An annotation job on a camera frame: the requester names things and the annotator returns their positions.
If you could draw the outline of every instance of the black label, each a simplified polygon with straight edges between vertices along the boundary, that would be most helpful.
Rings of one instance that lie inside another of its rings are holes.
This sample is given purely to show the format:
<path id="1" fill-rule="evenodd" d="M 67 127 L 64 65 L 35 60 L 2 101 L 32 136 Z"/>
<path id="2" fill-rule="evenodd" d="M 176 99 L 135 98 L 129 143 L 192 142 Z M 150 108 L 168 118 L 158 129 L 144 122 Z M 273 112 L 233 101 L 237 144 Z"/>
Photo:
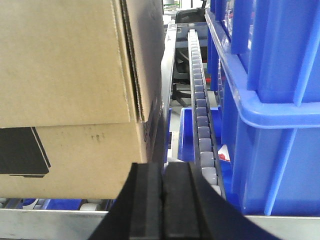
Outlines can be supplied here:
<path id="1" fill-rule="evenodd" d="M 50 166 L 35 127 L 0 129 L 0 174 L 39 178 Z"/>

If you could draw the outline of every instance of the gray roller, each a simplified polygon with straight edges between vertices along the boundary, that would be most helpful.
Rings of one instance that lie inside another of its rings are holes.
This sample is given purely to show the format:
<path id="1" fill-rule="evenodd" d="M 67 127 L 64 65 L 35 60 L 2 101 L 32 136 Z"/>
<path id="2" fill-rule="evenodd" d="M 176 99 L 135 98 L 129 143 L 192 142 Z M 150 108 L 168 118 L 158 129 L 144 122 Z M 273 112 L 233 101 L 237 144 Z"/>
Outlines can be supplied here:
<path id="1" fill-rule="evenodd" d="M 194 93 L 195 99 L 206 99 L 205 92 L 197 91 Z"/>
<path id="2" fill-rule="evenodd" d="M 194 69 L 200 69 L 200 64 L 199 64 L 199 63 L 192 64 L 192 67 L 193 67 Z"/>
<path id="3" fill-rule="evenodd" d="M 208 126 L 198 126 L 198 137 L 200 139 L 210 138 L 210 127 Z"/>
<path id="4" fill-rule="evenodd" d="M 198 99 L 195 101 L 197 108 L 206 108 L 207 107 L 207 101 L 205 99 Z"/>
<path id="5" fill-rule="evenodd" d="M 200 153 L 200 165 L 202 168 L 205 167 L 214 167 L 215 158 L 212 151 L 203 151 Z"/>
<path id="6" fill-rule="evenodd" d="M 221 196 L 221 189 L 218 185 L 211 185 L 211 187 Z"/>
<path id="7" fill-rule="evenodd" d="M 202 175 L 210 185 L 217 185 L 217 172 L 214 167 L 203 167 Z"/>
<path id="8" fill-rule="evenodd" d="M 206 107 L 197 107 L 195 109 L 197 117 L 205 117 L 207 116 L 207 108 Z"/>
<path id="9" fill-rule="evenodd" d="M 194 91 L 195 91 L 195 92 L 204 92 L 205 89 L 204 89 L 204 86 L 203 86 L 203 85 L 195 85 L 195 86 L 194 86 Z"/>
<path id="10" fill-rule="evenodd" d="M 204 84 L 204 82 L 202 81 L 202 79 L 194 79 L 193 82 L 194 82 L 194 85 L 195 85 L 195 86 L 196 86 L 196 85 L 203 85 L 203 84 Z"/>
<path id="11" fill-rule="evenodd" d="M 201 74 L 201 69 L 200 68 L 193 69 L 193 74 Z"/>
<path id="12" fill-rule="evenodd" d="M 200 149 L 200 152 L 211 152 L 212 151 L 211 138 L 199 138 L 199 149 Z"/>
<path id="13" fill-rule="evenodd" d="M 208 127 L 209 126 L 209 120 L 207 116 L 197 116 L 196 122 L 198 127 Z"/>

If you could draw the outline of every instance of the gray metal surface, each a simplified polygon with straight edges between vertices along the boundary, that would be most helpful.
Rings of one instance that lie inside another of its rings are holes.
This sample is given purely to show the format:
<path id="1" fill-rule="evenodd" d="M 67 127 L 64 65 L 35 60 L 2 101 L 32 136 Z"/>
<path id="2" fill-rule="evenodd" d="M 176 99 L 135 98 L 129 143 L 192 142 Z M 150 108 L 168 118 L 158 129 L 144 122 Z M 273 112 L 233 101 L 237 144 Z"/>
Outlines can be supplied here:
<path id="1" fill-rule="evenodd" d="M 86 240 L 106 211 L 0 210 L 0 237 L 26 240 Z"/>
<path id="2" fill-rule="evenodd" d="M 163 117 L 165 124 L 168 124 L 168 109 L 171 98 L 171 87 L 173 80 L 173 70 L 175 62 L 175 48 L 176 48 L 176 37 L 177 37 L 177 25 L 169 24 L 166 36 L 165 36 L 165 49 L 161 62 L 161 79 L 162 79 L 162 102 L 163 102 Z"/>
<path id="3" fill-rule="evenodd" d="M 246 216 L 249 220 L 283 240 L 319 240 L 319 217 Z"/>

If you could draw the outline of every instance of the white roller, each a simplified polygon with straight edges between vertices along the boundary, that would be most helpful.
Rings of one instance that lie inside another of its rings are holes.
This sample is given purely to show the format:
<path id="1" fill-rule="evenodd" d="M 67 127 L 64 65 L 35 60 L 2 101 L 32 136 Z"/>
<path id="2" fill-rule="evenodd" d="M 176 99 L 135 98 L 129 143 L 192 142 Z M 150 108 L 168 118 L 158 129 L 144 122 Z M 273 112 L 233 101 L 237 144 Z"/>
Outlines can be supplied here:
<path id="1" fill-rule="evenodd" d="M 211 152 L 212 150 L 211 138 L 199 138 L 199 149 L 200 149 L 200 152 Z"/>
<path id="2" fill-rule="evenodd" d="M 0 197 L 0 204 L 5 204 L 7 201 L 6 198 Z"/>
<path id="3" fill-rule="evenodd" d="M 214 167 L 215 159 L 212 151 L 203 151 L 200 153 L 200 164 L 202 168 Z"/>
<path id="4" fill-rule="evenodd" d="M 80 207 L 80 211 L 99 211 L 100 205 L 96 203 L 85 203 Z"/>
<path id="5" fill-rule="evenodd" d="M 198 126 L 198 137 L 200 139 L 210 138 L 210 128 L 208 126 Z"/>
<path id="6" fill-rule="evenodd" d="M 214 167 L 203 167 L 202 175 L 210 185 L 217 185 L 217 172 Z"/>
<path id="7" fill-rule="evenodd" d="M 207 116 L 196 117 L 198 127 L 209 127 L 209 120 Z"/>
<path id="8" fill-rule="evenodd" d="M 221 196 L 221 189 L 218 185 L 211 185 L 211 187 Z"/>

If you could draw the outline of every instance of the metal bar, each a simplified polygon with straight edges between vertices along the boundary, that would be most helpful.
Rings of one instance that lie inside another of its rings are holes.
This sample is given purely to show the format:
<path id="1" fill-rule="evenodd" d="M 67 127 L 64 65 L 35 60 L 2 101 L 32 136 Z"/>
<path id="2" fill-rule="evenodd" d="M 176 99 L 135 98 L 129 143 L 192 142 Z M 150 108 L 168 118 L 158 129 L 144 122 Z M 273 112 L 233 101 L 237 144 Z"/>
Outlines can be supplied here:
<path id="1" fill-rule="evenodd" d="M 106 213 L 1 209 L 0 237 L 26 240 L 87 240 Z"/>

